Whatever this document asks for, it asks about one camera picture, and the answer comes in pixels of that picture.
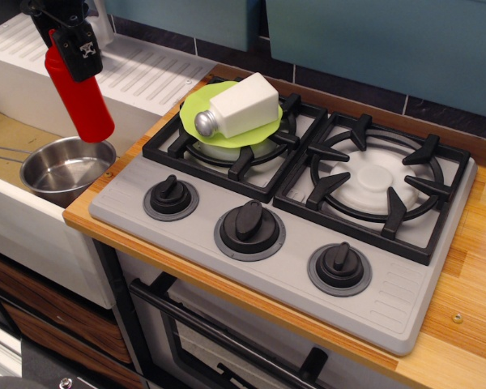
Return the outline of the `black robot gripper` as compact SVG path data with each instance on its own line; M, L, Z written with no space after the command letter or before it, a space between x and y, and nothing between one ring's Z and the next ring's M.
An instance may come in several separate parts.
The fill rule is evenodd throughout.
M85 18L84 0L23 0L20 10L32 18L47 47L55 45L75 82L83 82L103 70L100 48Z

